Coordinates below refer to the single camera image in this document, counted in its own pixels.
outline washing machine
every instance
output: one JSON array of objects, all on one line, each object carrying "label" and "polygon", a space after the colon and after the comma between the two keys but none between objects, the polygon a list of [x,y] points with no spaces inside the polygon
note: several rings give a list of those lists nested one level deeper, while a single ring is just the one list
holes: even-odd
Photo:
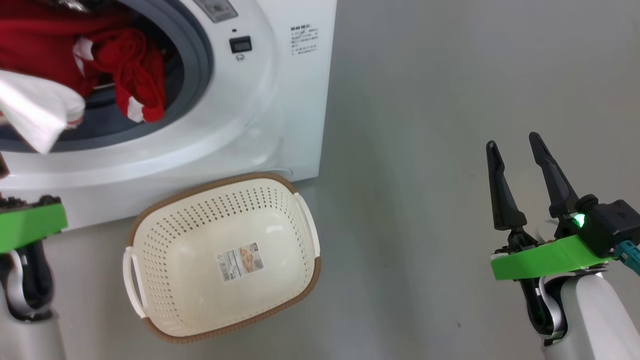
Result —
[{"label": "washing machine", "polygon": [[228,176],[318,175],[335,0],[120,2],[170,44],[165,118],[123,120],[106,86],[87,98],[82,128],[50,154],[0,131],[10,171],[3,196],[60,196],[74,229]]}]

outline plastic basket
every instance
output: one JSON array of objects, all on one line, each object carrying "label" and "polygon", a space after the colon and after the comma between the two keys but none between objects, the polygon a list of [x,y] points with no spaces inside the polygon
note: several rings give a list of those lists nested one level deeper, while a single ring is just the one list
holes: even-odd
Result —
[{"label": "plastic basket", "polygon": [[122,268],[129,300],[147,327],[162,340],[188,343],[299,302],[320,267],[304,199],[282,177],[261,173],[201,186],[145,210]]}]

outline floor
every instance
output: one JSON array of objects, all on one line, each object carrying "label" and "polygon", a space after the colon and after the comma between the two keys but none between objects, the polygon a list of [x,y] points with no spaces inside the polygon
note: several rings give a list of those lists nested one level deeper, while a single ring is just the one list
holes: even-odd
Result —
[{"label": "floor", "polygon": [[[548,199],[538,131],[579,195],[640,208],[640,5],[341,0],[321,175],[298,184],[323,272],[284,313],[176,346],[144,328],[120,264],[131,220],[47,240],[69,360],[542,359],[524,300],[492,279],[484,145],[529,219]],[[640,278],[606,278],[640,325]]]}]

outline green tape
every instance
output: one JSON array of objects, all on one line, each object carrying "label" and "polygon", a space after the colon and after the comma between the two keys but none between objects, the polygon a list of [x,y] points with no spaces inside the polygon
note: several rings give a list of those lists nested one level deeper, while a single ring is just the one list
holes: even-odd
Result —
[{"label": "green tape", "polygon": [[62,204],[1,213],[0,254],[59,233],[67,226]]},{"label": "green tape", "polygon": [[595,256],[575,235],[494,259],[491,267],[496,280],[517,280],[572,272],[612,259]]}]

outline blue cable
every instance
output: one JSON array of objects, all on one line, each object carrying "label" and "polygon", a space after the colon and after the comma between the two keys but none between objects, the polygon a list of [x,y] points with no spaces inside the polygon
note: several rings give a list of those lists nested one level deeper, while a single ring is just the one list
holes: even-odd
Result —
[{"label": "blue cable", "polygon": [[616,247],[616,258],[640,275],[640,249],[631,241],[623,241]]}]

